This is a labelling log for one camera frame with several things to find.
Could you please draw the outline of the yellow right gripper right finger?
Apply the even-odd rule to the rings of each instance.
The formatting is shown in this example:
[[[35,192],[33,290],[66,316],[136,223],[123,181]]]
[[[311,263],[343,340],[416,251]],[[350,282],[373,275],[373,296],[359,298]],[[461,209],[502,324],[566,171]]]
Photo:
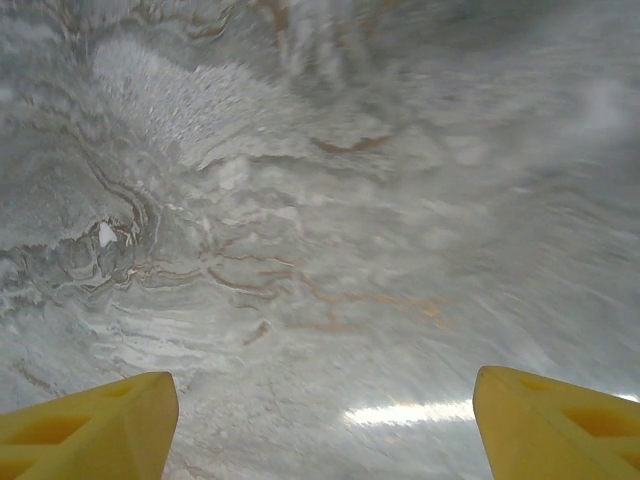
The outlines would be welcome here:
[[[494,480],[640,480],[640,402],[483,366],[473,410]]]

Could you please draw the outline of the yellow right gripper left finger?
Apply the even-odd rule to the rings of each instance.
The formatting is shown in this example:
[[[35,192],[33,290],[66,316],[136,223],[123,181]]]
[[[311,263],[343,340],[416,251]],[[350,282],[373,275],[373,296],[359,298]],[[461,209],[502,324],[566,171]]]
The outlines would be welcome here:
[[[148,372],[0,415],[0,480],[161,480],[179,417]]]

